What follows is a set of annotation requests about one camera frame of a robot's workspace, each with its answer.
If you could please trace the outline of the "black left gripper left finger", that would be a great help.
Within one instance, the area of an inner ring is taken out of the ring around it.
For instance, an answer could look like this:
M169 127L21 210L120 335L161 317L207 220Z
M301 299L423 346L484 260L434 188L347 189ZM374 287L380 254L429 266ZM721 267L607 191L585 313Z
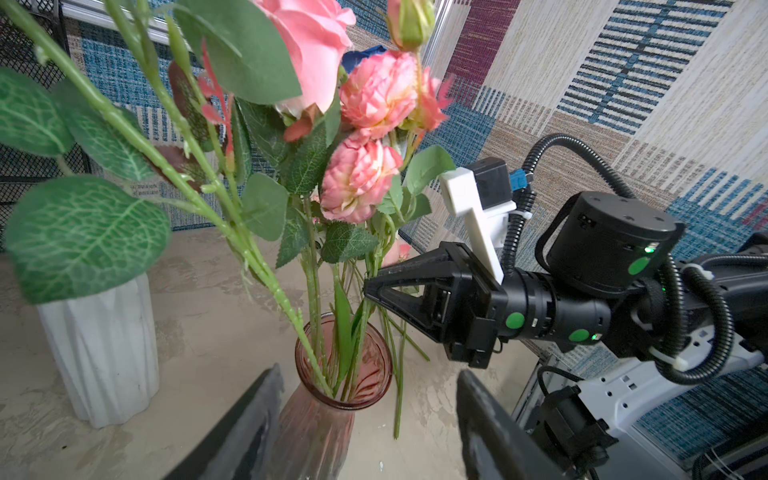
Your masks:
M265 370L168 479L265 479L278 433L283 377Z

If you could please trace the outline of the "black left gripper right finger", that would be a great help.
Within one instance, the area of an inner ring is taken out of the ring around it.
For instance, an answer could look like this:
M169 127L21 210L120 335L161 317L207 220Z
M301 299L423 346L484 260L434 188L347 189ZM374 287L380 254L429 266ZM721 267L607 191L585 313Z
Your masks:
M472 371L460 372L456 398L462 458L469 479L564 477Z

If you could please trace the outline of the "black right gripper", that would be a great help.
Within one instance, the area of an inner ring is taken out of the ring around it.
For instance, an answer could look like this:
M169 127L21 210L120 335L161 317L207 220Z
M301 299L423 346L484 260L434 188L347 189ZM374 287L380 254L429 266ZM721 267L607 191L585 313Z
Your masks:
M449 360L486 369L516 336L508 292L463 243L443 242L364 281L366 299L441 344Z

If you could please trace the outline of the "pink carnation spray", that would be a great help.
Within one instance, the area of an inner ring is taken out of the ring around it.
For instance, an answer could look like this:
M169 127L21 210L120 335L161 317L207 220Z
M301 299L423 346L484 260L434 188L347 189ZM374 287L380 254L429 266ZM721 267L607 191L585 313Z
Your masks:
M328 264L366 263L368 277L408 257L398 230L430 211L424 188L453 168L440 150L418 151L448 119L453 80L424 66L419 51L435 27L430 1L391 1L387 25L395 47L363 60L340 87L341 116L351 134L334 150L320 186L329 226Z

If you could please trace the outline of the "pink ribbed glass vase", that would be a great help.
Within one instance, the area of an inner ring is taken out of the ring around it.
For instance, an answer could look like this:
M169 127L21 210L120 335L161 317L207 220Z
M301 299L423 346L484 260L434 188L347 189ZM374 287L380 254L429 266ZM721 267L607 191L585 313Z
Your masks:
M294 355L300 383L283 407L272 450L269 479L336 479L347 458L355 414L378 403L392 381L393 361L381 333L366 325L355 383L334 373L327 396L315 382L301 342Z

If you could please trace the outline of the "white ribbed ceramic vase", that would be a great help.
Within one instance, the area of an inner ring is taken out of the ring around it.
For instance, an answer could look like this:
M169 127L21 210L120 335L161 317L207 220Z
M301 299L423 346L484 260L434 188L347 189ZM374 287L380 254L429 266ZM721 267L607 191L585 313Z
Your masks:
M37 307L76 416L100 429L146 410L160 386L148 277Z

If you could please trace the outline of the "blue rose stem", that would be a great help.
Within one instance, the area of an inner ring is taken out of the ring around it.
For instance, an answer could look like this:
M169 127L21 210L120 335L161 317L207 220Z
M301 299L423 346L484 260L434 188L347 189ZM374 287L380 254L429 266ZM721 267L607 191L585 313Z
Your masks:
M348 51L342 56L341 66L346 74L352 71L365 59L386 53L388 49L383 45L377 45L365 50Z

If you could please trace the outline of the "white blue rose spray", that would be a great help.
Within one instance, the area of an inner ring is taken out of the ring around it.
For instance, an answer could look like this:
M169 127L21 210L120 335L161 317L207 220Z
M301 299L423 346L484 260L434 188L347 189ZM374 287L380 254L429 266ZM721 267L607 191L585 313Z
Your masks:
M109 1L110 17L182 139L154 144L137 116L113 103L19 2L4 13L64 79L50 97L64 128L102 169L62 174L16 204L6 229L24 298L33 305L99 294L146 272L171 238L167 207L209 220L243 267L274 296L330 392L314 333L283 291L259 240L286 264L314 247L311 194L333 153L341 49L354 13L334 1ZM139 198L161 177L173 200Z

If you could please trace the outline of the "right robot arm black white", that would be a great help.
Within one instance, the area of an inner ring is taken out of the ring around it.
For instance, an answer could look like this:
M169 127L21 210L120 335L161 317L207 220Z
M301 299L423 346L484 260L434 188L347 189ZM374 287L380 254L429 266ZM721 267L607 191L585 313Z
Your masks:
M539 237L536 272L516 266L545 152L570 150L607 183L563 205ZM365 297L441 344L466 368L457 384L462 456L471 479L595 478L609 449L648 411L767 358L767 236L732 254L677 261L683 222L639 200L583 141L539 139L522 167L488 158L441 177L469 243L442 242L365 281ZM621 365L545 390L524 431L476 377L511 340L562 351L604 345Z

